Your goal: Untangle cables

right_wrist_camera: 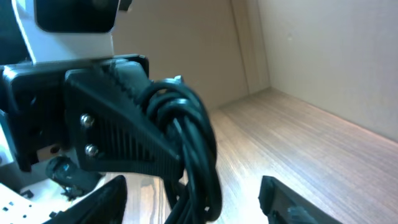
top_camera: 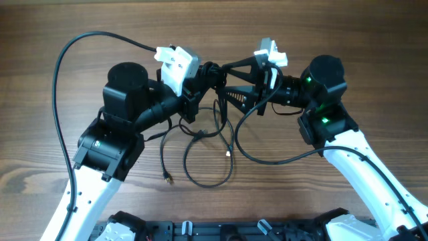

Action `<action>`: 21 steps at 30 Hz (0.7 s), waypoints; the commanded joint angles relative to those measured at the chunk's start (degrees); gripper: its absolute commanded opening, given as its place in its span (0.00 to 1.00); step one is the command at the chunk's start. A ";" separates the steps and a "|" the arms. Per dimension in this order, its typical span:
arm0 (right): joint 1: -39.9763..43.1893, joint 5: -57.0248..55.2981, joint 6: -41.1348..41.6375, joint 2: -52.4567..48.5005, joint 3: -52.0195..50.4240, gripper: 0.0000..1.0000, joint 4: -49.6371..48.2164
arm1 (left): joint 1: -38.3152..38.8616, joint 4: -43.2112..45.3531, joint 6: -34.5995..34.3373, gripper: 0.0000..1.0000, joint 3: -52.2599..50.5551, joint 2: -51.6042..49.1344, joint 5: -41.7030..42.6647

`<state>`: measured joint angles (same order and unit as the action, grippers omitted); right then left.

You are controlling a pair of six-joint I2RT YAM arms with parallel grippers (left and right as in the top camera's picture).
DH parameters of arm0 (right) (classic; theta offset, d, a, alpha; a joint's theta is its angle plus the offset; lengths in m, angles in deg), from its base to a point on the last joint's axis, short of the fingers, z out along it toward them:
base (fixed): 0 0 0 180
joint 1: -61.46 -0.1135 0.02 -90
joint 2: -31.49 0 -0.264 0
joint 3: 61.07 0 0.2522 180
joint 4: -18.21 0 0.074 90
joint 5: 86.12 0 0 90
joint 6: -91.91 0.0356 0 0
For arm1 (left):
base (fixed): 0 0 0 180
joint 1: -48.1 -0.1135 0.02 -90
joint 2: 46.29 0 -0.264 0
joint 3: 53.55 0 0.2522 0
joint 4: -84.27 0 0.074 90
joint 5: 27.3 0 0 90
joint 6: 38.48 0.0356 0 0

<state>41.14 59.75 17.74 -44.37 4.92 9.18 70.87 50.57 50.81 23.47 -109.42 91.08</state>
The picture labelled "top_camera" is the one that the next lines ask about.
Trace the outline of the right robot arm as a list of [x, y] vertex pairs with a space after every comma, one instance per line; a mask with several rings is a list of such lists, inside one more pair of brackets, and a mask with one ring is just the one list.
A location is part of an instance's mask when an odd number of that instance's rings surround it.
[[222, 69], [250, 83], [223, 90], [242, 96], [242, 101], [229, 101], [245, 117], [253, 112], [263, 115], [269, 102], [301, 108], [298, 125], [303, 140], [346, 178], [378, 225], [372, 230], [351, 230], [332, 218], [325, 224], [329, 239], [352, 240], [369, 234], [379, 234], [383, 240], [427, 239], [427, 206], [377, 157], [342, 103], [347, 84], [339, 58], [317, 56], [298, 78], [284, 76], [278, 63], [256, 56]]

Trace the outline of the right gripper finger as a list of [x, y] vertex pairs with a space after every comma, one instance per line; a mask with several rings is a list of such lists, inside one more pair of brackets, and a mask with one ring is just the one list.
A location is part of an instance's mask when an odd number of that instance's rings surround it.
[[226, 86], [216, 90], [220, 99], [232, 104], [247, 114], [256, 104], [257, 91], [254, 86]]
[[[238, 68], [250, 67], [249, 72], [238, 71]], [[255, 56], [228, 64], [222, 65], [222, 69], [225, 73], [240, 78], [251, 84], [256, 84], [259, 76], [259, 65]]]

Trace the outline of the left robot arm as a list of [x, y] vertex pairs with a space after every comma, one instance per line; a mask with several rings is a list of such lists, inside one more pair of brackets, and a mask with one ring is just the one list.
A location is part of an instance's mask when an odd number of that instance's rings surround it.
[[143, 131], [180, 114], [195, 120], [203, 95], [223, 79], [212, 64], [197, 65], [177, 95], [140, 64], [113, 66], [103, 89], [104, 105], [68, 158], [69, 181], [42, 240], [87, 240], [107, 204], [144, 150]]

